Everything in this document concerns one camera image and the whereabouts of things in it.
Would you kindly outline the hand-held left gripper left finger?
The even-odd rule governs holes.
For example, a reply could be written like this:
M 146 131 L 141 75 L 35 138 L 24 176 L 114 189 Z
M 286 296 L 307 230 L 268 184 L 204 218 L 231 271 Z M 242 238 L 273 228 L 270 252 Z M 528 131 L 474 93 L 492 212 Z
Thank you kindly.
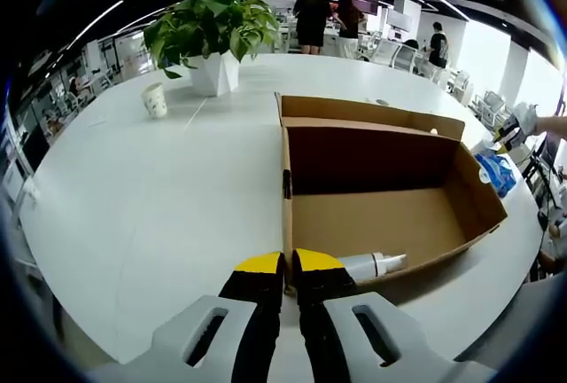
M 265 382 L 280 330 L 285 259 L 239 263 L 220 293 L 204 295 L 154 332 L 156 382 Z

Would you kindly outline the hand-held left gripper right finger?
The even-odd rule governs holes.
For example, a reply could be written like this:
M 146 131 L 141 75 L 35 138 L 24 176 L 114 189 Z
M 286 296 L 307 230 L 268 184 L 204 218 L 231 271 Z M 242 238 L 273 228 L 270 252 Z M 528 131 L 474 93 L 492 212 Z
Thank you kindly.
M 292 254 L 299 327 L 317 382 L 442 382 L 447 361 L 419 324 L 375 292 L 363 293 L 338 259 Z

